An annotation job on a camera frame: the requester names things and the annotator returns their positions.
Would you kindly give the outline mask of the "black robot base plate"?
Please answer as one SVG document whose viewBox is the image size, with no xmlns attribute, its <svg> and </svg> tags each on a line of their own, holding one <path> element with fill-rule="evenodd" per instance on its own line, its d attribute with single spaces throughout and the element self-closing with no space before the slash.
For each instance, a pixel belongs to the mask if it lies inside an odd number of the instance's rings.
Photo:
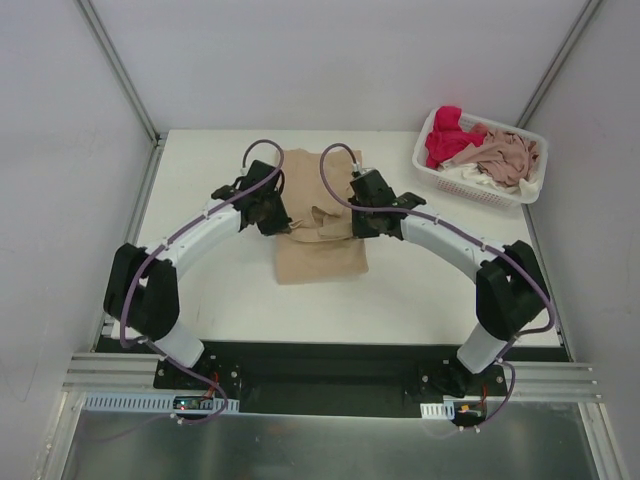
<svg viewBox="0 0 640 480">
<path fill-rule="evenodd" d="M 417 418 L 439 403 L 453 346 L 208 341 L 201 375 L 241 412 Z"/>
</svg>

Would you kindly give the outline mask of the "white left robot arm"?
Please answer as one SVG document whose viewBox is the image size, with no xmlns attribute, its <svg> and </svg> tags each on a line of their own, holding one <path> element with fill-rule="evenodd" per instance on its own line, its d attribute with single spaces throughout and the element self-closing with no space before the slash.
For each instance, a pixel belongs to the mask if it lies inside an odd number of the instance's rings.
<svg viewBox="0 0 640 480">
<path fill-rule="evenodd" d="M 119 247 L 103 309 L 118 322 L 121 344 L 148 344 L 178 363 L 176 375 L 188 388 L 204 387 L 212 367 L 203 342 L 179 319 L 179 281 L 213 248 L 251 225 L 264 236 L 287 232 L 283 190 L 282 170 L 255 160 L 176 232 L 145 246 Z"/>
</svg>

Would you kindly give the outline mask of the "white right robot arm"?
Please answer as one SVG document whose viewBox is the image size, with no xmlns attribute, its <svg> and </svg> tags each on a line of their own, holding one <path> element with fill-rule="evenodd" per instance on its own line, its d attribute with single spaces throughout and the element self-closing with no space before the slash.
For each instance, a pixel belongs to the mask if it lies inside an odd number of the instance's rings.
<svg viewBox="0 0 640 480">
<path fill-rule="evenodd" d="M 477 325 L 450 369 L 452 387 L 473 394 L 486 381 L 485 369 L 551 306 L 533 249 L 523 241 L 506 245 L 476 236 L 442 218 L 425 199 L 396 195 L 375 169 L 354 173 L 351 187 L 356 235 L 388 235 L 422 247 L 474 283 Z"/>
</svg>

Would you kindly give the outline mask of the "beige t shirt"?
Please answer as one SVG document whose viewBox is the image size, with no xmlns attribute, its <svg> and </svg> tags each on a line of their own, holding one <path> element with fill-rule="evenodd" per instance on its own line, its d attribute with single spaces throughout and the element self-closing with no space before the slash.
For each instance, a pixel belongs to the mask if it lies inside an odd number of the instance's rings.
<svg viewBox="0 0 640 480">
<path fill-rule="evenodd" d="M 282 200 L 291 231 L 276 237 L 275 276 L 281 285 L 351 277 L 368 272 L 365 243 L 352 236 L 352 160 L 344 150 L 325 162 L 303 149 L 287 150 Z"/>
</svg>

